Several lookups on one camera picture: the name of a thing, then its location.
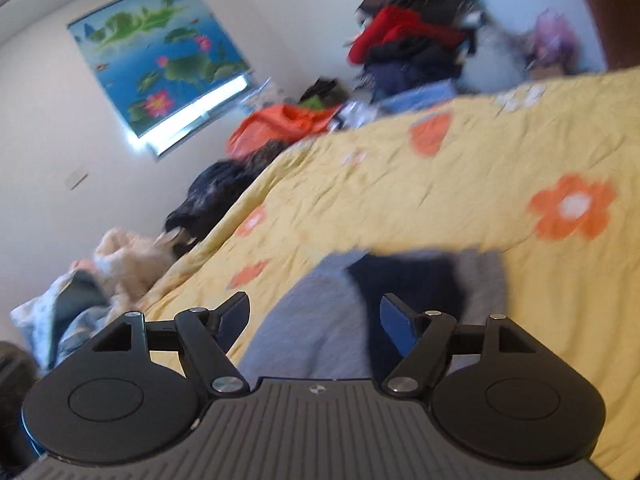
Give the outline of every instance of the black mount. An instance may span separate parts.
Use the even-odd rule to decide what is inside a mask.
[[[136,462],[190,435],[211,406],[223,406],[222,399],[260,398],[263,385],[273,381],[250,392],[226,357],[248,319],[249,299],[242,292],[214,311],[194,307],[172,321],[145,323],[139,312],[127,312],[30,391],[22,416],[34,446],[78,464]],[[485,326],[457,325],[438,311],[417,315],[387,295],[380,319],[404,359],[376,386],[378,395],[403,406],[417,402],[458,449],[524,469],[558,468],[593,451],[604,425],[602,398],[507,317],[492,315]],[[150,350],[178,352],[186,378],[154,364]],[[459,354],[480,359],[446,375]],[[319,382],[308,390],[322,400],[323,384],[330,383]],[[335,402],[339,409],[342,401]],[[277,409],[286,416],[289,407]]]

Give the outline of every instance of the brown door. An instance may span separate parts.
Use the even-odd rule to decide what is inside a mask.
[[[588,0],[610,70],[640,65],[640,0]]]

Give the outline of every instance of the blue water painting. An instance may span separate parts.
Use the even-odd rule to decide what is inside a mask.
[[[137,136],[248,69],[202,0],[119,0],[69,31]]]

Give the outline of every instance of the red clothing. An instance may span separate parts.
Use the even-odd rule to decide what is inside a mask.
[[[455,48],[465,40],[462,32],[424,23],[420,14],[413,10],[388,6],[378,13],[369,27],[353,42],[349,51],[349,61],[362,64],[372,46],[402,40],[408,36],[425,36],[439,42],[445,48]]]

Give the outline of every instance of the bed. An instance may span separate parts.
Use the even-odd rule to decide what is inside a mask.
[[[498,248],[509,314],[590,380],[595,463],[640,471],[640,70],[460,97],[299,143],[143,300],[171,319],[248,293],[234,362],[323,257]],[[155,356],[178,368],[175,355]]]

